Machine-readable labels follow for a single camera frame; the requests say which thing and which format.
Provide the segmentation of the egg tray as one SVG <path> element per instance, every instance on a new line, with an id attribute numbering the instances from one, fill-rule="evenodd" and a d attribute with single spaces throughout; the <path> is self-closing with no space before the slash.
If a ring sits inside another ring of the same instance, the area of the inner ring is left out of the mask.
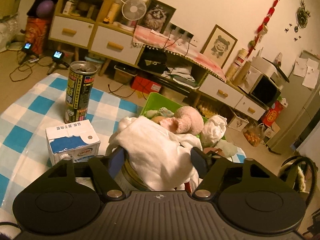
<path id="1" fill-rule="evenodd" d="M 215 109 L 210 103 L 200 100 L 196 106 L 197 110 L 202 116 L 209 119 L 212 116 L 218 115 L 217 109 Z"/>

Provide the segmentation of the black bag on shelf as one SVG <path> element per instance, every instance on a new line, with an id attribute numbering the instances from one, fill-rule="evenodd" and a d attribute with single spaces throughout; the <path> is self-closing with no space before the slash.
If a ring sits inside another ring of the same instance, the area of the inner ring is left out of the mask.
<path id="1" fill-rule="evenodd" d="M 167 54 L 162 50 L 145 48 L 140 57 L 138 66 L 142 70 L 163 74 L 168 70 Z"/>

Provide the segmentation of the wooden white drawer cabinet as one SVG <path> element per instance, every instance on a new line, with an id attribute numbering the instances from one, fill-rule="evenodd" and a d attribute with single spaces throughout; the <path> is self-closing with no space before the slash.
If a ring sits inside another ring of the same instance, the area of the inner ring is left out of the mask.
<path id="1" fill-rule="evenodd" d="M 124 3 L 120 0 L 89 1 L 101 4 L 98 15 L 94 20 L 82 16 L 64 14 L 63 9 L 67 6 L 67 0 L 58 0 L 49 39 L 73 45 L 76 49 L 87 49 L 92 53 L 105 57 L 106 63 L 101 68 L 101 73 L 104 73 L 111 61 L 138 67 L 140 57 L 144 49 L 148 47 L 133 44 L 133 33 L 136 27 L 132 31 L 125 30 L 120 28 L 118 24 L 113 24 L 112 22 L 104 23 L 102 20 L 102 17 L 111 11 L 119 14 Z M 174 55 L 167 51 L 162 51 L 166 54 Z M 186 60 L 178 55 L 175 56 L 181 60 Z M 227 80 L 222 82 L 204 68 L 202 69 L 205 73 L 199 81 L 200 86 L 196 89 L 197 92 L 214 98 L 254 120 L 259 120 L 266 112 L 265 107 L 248 94 L 233 87 Z"/>

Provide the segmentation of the white cloth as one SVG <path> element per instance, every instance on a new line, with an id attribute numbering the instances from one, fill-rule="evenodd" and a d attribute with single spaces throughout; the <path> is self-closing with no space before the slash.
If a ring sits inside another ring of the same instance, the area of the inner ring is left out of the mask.
<path id="1" fill-rule="evenodd" d="M 220 115 L 214 115 L 204 124 L 200 133 L 200 141 L 203 148 L 215 146 L 225 135 L 227 119 Z"/>

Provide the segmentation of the black yellow drink can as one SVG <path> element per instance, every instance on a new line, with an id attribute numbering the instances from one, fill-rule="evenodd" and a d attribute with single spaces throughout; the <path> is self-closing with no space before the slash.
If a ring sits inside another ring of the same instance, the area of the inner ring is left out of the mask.
<path id="1" fill-rule="evenodd" d="M 65 123 L 85 120 L 96 72 L 96 66 L 86 61 L 74 61 L 70 64 L 65 98 Z"/>

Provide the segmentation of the bag of oranges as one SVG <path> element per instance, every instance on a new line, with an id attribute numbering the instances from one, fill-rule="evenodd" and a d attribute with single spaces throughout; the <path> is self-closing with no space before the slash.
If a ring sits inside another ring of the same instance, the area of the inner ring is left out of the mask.
<path id="1" fill-rule="evenodd" d="M 243 134 L 250 145 L 257 147 L 265 137 L 265 130 L 265 125 L 261 123 L 258 126 L 251 126 Z"/>

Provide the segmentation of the pink table runner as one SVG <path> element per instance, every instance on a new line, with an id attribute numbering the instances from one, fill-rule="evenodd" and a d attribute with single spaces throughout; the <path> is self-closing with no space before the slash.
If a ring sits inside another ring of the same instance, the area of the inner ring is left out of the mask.
<path id="1" fill-rule="evenodd" d="M 138 25 L 133 33 L 133 44 L 152 49 L 160 49 L 178 55 L 186 60 L 204 68 L 212 76 L 226 82 L 226 77 L 216 62 L 209 59 L 188 44 L 178 43 L 178 38 L 170 39 L 154 30 Z"/>

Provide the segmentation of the pink plush toy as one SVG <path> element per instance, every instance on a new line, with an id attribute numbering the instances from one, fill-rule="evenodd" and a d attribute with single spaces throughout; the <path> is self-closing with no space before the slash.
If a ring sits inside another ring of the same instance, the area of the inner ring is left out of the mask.
<path id="1" fill-rule="evenodd" d="M 165 118 L 159 124 L 174 134 L 198 135 L 204 127 L 201 114 L 191 106 L 180 107 L 173 117 Z"/>

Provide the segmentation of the grey refrigerator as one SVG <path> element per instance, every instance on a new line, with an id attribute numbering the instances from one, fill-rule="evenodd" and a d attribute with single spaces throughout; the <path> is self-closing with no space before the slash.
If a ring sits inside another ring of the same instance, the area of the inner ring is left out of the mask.
<path id="1" fill-rule="evenodd" d="M 279 132 L 266 143 L 269 151 L 275 154 L 293 153 L 294 143 L 319 110 L 319 82 L 314 88 L 309 88 L 303 85 L 303 81 L 304 77 L 291 73 L 289 83 L 281 91 L 281 97 L 286 99 L 288 106 L 276 119 Z"/>

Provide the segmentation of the red gift box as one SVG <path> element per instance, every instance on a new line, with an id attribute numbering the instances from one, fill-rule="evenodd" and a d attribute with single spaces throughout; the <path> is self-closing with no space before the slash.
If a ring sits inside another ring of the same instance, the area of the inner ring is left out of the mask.
<path id="1" fill-rule="evenodd" d="M 271 127 L 283 109 L 284 106 L 278 100 L 275 101 L 274 104 L 261 117 L 261 122 L 264 125 Z"/>

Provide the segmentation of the black microwave oven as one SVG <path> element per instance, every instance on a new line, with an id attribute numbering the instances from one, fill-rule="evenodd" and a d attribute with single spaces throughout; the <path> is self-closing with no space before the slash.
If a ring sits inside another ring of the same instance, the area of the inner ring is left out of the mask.
<path id="1" fill-rule="evenodd" d="M 280 89 L 276 84 L 253 66 L 250 66 L 238 87 L 268 107 L 280 96 Z"/>

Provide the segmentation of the grey plush cloth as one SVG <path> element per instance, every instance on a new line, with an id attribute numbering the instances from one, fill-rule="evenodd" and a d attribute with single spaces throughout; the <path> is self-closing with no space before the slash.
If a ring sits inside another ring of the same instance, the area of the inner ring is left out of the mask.
<path id="1" fill-rule="evenodd" d="M 223 155 L 226 158 L 232 157 L 238 152 L 238 148 L 234 144 L 232 144 L 231 142 L 227 142 L 226 140 L 219 140 L 215 147 L 221 149 Z"/>

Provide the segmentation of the white blue milk carton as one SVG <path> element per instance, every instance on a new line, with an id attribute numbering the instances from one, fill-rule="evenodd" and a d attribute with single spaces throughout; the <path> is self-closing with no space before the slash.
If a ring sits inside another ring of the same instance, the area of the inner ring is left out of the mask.
<path id="1" fill-rule="evenodd" d="M 100 139 L 89 120 L 48 127 L 45 132 L 52 165 L 62 159 L 86 162 L 99 154 Z"/>

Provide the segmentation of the white storage box with sticker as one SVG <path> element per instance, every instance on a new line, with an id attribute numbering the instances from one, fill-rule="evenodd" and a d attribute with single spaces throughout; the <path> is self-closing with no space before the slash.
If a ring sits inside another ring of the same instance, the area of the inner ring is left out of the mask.
<path id="1" fill-rule="evenodd" d="M 238 132 L 241 132 L 248 124 L 249 121 L 245 117 L 236 114 L 233 114 L 227 119 L 227 126 Z"/>

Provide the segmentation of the purple ball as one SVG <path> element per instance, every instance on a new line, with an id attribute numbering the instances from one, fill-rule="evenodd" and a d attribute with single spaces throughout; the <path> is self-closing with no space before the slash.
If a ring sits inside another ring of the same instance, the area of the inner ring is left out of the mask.
<path id="1" fill-rule="evenodd" d="M 48 18 L 54 11 L 55 4 L 51 0 L 41 2 L 36 8 L 37 18 Z"/>

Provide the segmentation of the green plastic bin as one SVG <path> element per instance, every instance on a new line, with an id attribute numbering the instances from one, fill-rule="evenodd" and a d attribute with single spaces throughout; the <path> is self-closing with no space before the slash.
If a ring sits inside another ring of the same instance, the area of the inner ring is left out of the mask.
<path id="1" fill-rule="evenodd" d="M 175 112 L 180 108 L 183 107 L 182 105 L 166 98 L 158 93 L 150 93 L 148 99 L 141 110 L 141 115 L 152 119 L 154 116 L 164 116 L 166 118 L 173 117 Z"/>

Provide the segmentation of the plush hamburger toy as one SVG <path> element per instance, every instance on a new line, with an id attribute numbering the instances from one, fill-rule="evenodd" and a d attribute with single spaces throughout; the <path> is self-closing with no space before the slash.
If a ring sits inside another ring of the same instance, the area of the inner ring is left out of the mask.
<path id="1" fill-rule="evenodd" d="M 167 122 L 170 121 L 170 118 L 166 118 L 164 116 L 154 116 L 151 121 L 161 125 L 161 124 L 166 124 Z"/>

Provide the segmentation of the framed cat picture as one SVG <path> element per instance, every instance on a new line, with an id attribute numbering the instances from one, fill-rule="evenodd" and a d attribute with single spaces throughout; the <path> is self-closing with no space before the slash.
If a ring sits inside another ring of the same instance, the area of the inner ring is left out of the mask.
<path id="1" fill-rule="evenodd" d="M 139 26 L 164 33 L 176 9 L 158 0 L 148 0 L 146 13 L 138 21 Z"/>

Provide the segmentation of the red cardboard box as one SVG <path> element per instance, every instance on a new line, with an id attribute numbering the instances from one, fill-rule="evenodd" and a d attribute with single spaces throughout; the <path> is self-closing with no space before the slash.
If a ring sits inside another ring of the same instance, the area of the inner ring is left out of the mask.
<path id="1" fill-rule="evenodd" d="M 130 83 L 130 87 L 133 90 L 136 90 L 145 94 L 150 94 L 152 92 L 159 93 L 162 88 L 160 84 L 155 83 L 141 76 L 134 77 Z"/>

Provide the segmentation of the santa plush toy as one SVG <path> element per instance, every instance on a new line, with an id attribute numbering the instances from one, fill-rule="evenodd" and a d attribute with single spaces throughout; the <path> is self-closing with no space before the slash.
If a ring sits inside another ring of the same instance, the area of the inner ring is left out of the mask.
<path id="1" fill-rule="evenodd" d="M 202 179 L 199 178 L 199 174 L 197 171 L 183 184 L 175 188 L 176 191 L 182 191 L 185 190 L 189 193 L 192 193 L 195 191 L 195 189 L 199 186 Z"/>

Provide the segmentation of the blue white checkered tablecloth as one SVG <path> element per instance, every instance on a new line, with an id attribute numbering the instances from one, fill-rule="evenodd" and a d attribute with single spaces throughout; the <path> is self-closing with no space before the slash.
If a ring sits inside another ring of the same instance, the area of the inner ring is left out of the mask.
<path id="1" fill-rule="evenodd" d="M 67 79 L 53 74 L 38 82 L 1 114 L 1 209 L 11 213 L 15 197 L 49 168 L 46 129 L 64 128 Z M 106 152 L 122 118 L 141 108 L 93 88 L 87 118 Z"/>

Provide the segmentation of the framed cartoon girl picture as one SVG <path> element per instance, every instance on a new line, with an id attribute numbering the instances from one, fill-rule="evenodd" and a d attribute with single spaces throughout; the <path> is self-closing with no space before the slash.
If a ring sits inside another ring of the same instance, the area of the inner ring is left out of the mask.
<path id="1" fill-rule="evenodd" d="M 216 24 L 202 47 L 201 54 L 214 61 L 222 69 L 237 41 L 236 37 Z"/>

